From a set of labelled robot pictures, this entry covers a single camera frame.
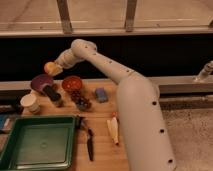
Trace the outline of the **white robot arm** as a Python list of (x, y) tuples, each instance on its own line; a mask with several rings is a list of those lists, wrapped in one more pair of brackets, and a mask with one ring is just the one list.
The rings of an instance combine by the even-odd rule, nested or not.
[(88, 61), (118, 85), (117, 108), (130, 171), (174, 171), (177, 167), (159, 104), (156, 84), (97, 51), (90, 41), (76, 39), (55, 62), (69, 69)]

